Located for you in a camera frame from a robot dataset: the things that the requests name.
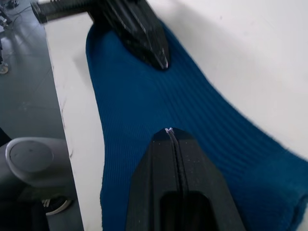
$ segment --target ribbed knit texture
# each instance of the ribbed knit texture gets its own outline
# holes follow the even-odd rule
[[[165,30],[167,71],[135,58],[114,32],[93,26],[88,35],[105,142],[103,230],[125,230],[130,178],[153,134],[169,127],[191,133],[220,169],[247,230],[296,230],[308,200],[308,163],[228,104]]]

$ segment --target gray plastic object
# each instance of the gray plastic object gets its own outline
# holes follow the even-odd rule
[[[17,138],[0,147],[0,199],[77,199],[64,140]]]

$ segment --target white table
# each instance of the white table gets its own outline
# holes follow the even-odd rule
[[[308,158],[308,1],[149,3],[231,104]],[[84,229],[98,231],[104,142],[85,55],[91,25],[84,13],[45,28]]]

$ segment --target gray floor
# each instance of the gray floor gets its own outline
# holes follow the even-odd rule
[[[0,28],[2,56],[9,72],[0,75],[0,127],[11,137],[65,139],[44,27],[32,13],[29,0],[8,11],[13,27]],[[51,231],[81,231],[78,202],[49,217]]]

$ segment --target black cable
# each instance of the black cable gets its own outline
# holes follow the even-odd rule
[[[24,8],[22,11],[16,12],[16,13],[13,13],[13,14],[7,13],[7,15],[9,15],[9,16],[16,16],[16,15],[19,15],[19,14],[21,14],[22,12],[24,12],[26,9],[28,9],[28,8],[30,8],[30,7],[31,7],[31,6],[28,6],[28,7]]]
[[[9,28],[9,27],[4,27],[3,29],[4,30],[13,30],[14,29],[14,24],[15,24],[15,22],[16,22],[16,19],[17,18],[19,18],[19,17],[21,17],[21,18],[23,18],[22,16],[21,16],[21,14],[20,15],[18,15],[14,20],[13,20],[13,22],[9,25],[9,27],[11,27],[11,28]]]

